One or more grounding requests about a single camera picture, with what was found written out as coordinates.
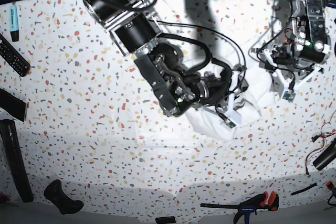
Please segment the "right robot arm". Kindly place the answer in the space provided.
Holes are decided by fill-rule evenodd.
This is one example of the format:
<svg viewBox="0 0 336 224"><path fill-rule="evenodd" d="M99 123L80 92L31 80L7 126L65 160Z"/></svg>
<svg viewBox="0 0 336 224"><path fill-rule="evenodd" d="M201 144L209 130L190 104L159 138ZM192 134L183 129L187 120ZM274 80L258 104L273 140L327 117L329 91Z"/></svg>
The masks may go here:
<svg viewBox="0 0 336 224"><path fill-rule="evenodd" d="M235 92L245 91L245 67L232 69L215 58L201 41L168 34L154 19L153 4L144 0L83 0L90 15L106 30L123 53L134 54L142 77L151 85L167 116L181 116L189 108L206 108L233 128L242 122ZM199 46L204 59L182 64L183 54L171 40Z"/></svg>

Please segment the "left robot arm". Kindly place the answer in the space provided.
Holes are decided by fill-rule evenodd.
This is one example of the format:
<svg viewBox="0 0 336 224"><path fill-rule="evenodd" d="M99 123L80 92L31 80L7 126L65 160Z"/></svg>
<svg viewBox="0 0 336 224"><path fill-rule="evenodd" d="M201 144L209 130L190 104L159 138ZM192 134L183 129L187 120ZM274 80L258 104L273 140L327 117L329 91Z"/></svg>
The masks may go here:
<svg viewBox="0 0 336 224"><path fill-rule="evenodd" d="M254 48L261 67L279 81L280 98L292 102L299 89L323 73L331 56L326 32L326 0L290 0L284 27L261 48Z"/></svg>

